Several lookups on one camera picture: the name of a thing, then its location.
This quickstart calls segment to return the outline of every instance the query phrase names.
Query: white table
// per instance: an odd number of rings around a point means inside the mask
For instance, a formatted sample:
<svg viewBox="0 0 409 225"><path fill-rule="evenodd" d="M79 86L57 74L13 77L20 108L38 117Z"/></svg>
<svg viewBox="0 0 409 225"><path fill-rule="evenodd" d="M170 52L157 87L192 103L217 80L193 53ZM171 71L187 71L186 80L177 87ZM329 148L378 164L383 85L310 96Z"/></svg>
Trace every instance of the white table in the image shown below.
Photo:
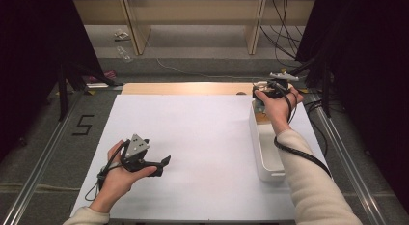
<svg viewBox="0 0 409 225"><path fill-rule="evenodd" d="M144 178L111 210L111 218L144 222L262 222L294 219L285 181L259 179L249 126L251 96L119 95L73 211L120 139L150 140L146 160L172 159L160 178ZM302 104L292 127L325 163Z"/></svg>

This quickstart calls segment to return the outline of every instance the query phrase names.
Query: gray floor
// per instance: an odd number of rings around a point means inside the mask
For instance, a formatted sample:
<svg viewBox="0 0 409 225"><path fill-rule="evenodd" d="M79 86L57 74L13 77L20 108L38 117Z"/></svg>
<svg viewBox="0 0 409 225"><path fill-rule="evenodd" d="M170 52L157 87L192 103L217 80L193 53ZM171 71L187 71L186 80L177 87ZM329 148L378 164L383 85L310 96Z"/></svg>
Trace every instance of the gray floor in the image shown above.
<svg viewBox="0 0 409 225"><path fill-rule="evenodd" d="M153 27L149 39L150 46L147 47L144 55L132 56L133 61L130 63L125 63L116 57L116 46L119 43L112 40L117 26L88 29L103 69L115 70L118 73L116 79L118 82L249 81L249 79L231 78L225 75L266 76L269 72L276 72L283 66L277 62L272 45L263 35L259 38L257 54L250 56L247 54L242 28L182 27ZM296 36L298 32L293 30L293 33ZM130 42L120 43L132 55ZM287 64L298 65L283 53L279 53L278 57ZM158 60L162 65L173 69L163 68ZM224 75L224 77L203 77L196 75L197 73ZM31 129L25 134L28 145L15 147L0 163L0 220L7 215L21 186L29 178L58 124L59 101L56 92L57 90L54 90L50 93L48 98L50 104L43 107ZM86 94L80 97L70 115L64 135L58 142L55 153L19 224L61 224L69 217L115 96L120 93L115 90L98 90L93 95ZM72 102L74 97L70 96L69 99ZM307 95L306 102L309 100L311 97ZM342 106L336 100L332 100L331 104L332 120L379 205L386 224L409 224L408 214L370 156L364 153L365 146L347 113L342 112ZM73 133L85 131L85 128L77 127L82 115L94 115L84 119L84 123L92 127L88 135L74 136ZM322 122L316 112L312 113L312 119L322 129ZM316 136L321 147L324 147L321 135L317 132ZM354 212L364 224L370 224L367 213L331 142L326 159L335 182Z"/></svg>

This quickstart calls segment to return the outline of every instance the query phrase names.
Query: aluminum rail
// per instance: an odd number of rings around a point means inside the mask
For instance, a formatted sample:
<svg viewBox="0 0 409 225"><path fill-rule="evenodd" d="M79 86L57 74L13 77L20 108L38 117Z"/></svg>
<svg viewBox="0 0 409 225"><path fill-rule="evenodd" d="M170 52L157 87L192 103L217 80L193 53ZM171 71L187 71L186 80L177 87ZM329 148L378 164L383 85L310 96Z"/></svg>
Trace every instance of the aluminum rail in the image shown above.
<svg viewBox="0 0 409 225"><path fill-rule="evenodd" d="M36 190L37 184L39 183L51 157L53 156L58 144L66 130L67 124L70 119L70 115L75 108L77 102L81 99L83 92L75 92L71 100L71 107L66 115L66 117L60 121L52 135L48 140L47 145L45 146L36 166L30 174L30 177L23 185L18 196L14 200L13 205L11 206L9 213L6 216L6 219L3 222L3 225L16 225L18 224L21 216L24 214L25 209L27 208L30 199L32 198L34 191Z"/></svg>
<svg viewBox="0 0 409 225"><path fill-rule="evenodd" d="M317 95L312 95L314 100L319 100ZM370 190L365 184L361 174L359 173L354 161L352 160L347 148L342 142L342 139L334 126L331 118L328 118L321 108L318 108L318 116L323 123L325 130L327 131L331 141L334 144L334 148L341 160L343 168L350 179L352 186L354 187L357 196L361 200L362 206L367 213L370 224L383 225L387 224L382 212L379 209L376 200L373 198Z"/></svg>

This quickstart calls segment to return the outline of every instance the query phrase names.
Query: finger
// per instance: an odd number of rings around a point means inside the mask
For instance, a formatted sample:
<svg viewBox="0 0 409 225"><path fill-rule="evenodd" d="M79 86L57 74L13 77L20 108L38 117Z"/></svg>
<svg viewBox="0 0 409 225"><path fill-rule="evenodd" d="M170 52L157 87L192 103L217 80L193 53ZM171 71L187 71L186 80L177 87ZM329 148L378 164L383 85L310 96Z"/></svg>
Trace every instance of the finger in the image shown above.
<svg viewBox="0 0 409 225"><path fill-rule="evenodd" d="M137 171L137 172L132 174L133 178L134 178L134 181L138 181L138 180L140 180L140 179L142 179L144 177L147 177L147 176L153 174L156 170L157 170L156 166L145 167L145 168L141 169L140 171Z"/></svg>
<svg viewBox="0 0 409 225"><path fill-rule="evenodd" d="M263 102L266 102L270 97L268 97L264 92L260 90L255 90L256 96Z"/></svg>
<svg viewBox="0 0 409 225"><path fill-rule="evenodd" d="M289 90L296 97L297 102L300 102L300 101L302 101L304 99L304 97L294 87L291 87Z"/></svg>
<svg viewBox="0 0 409 225"><path fill-rule="evenodd" d="M114 152L120 147L120 145L123 143L123 140L120 140L117 144L115 144L109 151L108 151L108 159L111 158L111 156L114 154ZM119 161L120 158L120 153L117 153L117 156L115 156L116 161Z"/></svg>

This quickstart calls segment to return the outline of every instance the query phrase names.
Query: sleeve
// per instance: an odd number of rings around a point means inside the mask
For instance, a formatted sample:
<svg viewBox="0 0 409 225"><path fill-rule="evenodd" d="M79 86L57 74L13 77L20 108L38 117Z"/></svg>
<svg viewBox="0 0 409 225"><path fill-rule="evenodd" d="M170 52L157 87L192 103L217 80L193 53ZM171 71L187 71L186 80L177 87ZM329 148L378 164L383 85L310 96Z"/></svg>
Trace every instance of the sleeve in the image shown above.
<svg viewBox="0 0 409 225"><path fill-rule="evenodd" d="M277 140L293 149L314 155L306 140L294 130L285 130ZM279 150L299 225L362 224L328 174L305 158Z"/></svg>
<svg viewBox="0 0 409 225"><path fill-rule="evenodd" d="M96 212L88 207L82 207L63 225L102 225L108 222L109 213Z"/></svg>

